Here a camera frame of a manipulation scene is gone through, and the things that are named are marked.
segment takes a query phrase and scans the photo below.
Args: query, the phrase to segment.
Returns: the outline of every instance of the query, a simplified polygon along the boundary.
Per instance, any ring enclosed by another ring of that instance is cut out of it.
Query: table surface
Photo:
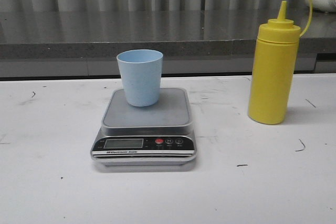
[[[250,76],[188,92],[188,172],[103,173],[89,152],[120,79],[0,82],[0,224],[335,223],[336,74],[295,75],[285,121],[247,116]]]

